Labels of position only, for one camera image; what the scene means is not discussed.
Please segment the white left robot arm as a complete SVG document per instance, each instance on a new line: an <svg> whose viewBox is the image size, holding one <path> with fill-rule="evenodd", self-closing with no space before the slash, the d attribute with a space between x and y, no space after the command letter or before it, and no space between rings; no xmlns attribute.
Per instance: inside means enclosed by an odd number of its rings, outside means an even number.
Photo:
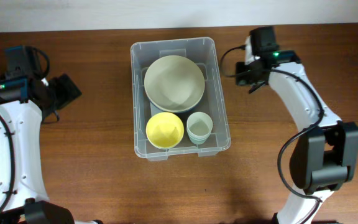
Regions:
<svg viewBox="0 0 358 224"><path fill-rule="evenodd" d="M49 81L27 76L0 81L0 223L76 223L46 193L40 126L80 95L66 74Z"/></svg>

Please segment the beige shallow bowl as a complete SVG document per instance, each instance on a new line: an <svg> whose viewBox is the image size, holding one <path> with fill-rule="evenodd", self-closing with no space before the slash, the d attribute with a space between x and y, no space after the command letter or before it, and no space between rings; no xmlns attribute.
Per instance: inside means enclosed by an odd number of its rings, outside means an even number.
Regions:
<svg viewBox="0 0 358 224"><path fill-rule="evenodd" d="M203 72L193 61L179 55L164 56L151 64L144 77L147 97L194 100L205 91Z"/></svg>

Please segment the cream plastic cup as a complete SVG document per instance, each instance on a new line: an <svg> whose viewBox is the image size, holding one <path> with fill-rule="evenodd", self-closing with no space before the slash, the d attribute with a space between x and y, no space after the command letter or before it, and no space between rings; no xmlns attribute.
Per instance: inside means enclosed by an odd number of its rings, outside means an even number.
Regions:
<svg viewBox="0 0 358 224"><path fill-rule="evenodd" d="M186 127L193 138L206 138L212 132L213 120L204 112L195 112L188 117Z"/></svg>

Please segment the yellow small bowl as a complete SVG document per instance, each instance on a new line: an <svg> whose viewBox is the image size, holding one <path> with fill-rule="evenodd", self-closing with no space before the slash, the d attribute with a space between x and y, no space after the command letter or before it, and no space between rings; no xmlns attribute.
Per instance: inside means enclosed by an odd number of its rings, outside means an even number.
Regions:
<svg viewBox="0 0 358 224"><path fill-rule="evenodd" d="M158 149L171 149L178 145L184 136L181 119L169 112L152 116L146 124L146 135L150 143Z"/></svg>

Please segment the mint green plastic cup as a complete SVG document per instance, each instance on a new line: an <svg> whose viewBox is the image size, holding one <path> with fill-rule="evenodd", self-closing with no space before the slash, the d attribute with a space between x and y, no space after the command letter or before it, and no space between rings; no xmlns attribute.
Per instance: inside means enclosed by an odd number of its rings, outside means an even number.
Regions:
<svg viewBox="0 0 358 224"><path fill-rule="evenodd" d="M204 144L208 140L208 138L209 138L209 135L197 136L197 135L189 134L190 141L196 145Z"/></svg>

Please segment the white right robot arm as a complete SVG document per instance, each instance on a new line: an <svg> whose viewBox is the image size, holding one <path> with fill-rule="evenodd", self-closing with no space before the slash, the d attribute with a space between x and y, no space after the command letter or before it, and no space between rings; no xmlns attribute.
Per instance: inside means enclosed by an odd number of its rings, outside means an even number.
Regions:
<svg viewBox="0 0 358 224"><path fill-rule="evenodd" d="M292 50L256 54L247 50L245 65L237 67L236 72L236 82L252 85L251 91L264 85L273 89L298 129L278 153L277 168L283 178L283 153L291 143L296 144L289 164L293 184L284 181L290 194L272 221L311 223L323 202L353 179L358 126L354 122L343 122L326 105Z"/></svg>

